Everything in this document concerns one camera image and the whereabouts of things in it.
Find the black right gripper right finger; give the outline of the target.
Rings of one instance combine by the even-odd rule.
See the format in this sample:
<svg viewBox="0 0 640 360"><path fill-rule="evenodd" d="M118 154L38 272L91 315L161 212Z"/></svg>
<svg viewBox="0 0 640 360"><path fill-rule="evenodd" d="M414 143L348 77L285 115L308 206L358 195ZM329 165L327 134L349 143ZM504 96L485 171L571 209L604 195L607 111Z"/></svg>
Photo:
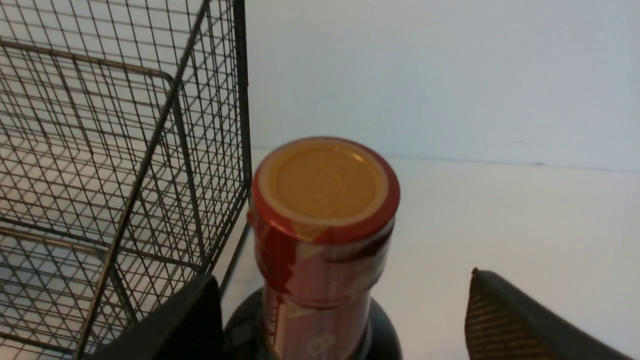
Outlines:
<svg viewBox="0 0 640 360"><path fill-rule="evenodd" d="M626 360L498 273L471 272L464 322L471 360Z"/></svg>

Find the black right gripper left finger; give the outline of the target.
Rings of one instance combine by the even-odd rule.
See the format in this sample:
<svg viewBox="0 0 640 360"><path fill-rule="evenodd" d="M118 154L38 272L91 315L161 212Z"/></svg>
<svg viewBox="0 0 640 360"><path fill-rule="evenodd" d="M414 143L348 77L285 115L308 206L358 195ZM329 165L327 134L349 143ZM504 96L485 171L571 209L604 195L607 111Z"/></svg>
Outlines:
<svg viewBox="0 0 640 360"><path fill-rule="evenodd" d="M221 360L224 335L217 280L198 275L92 360Z"/></svg>

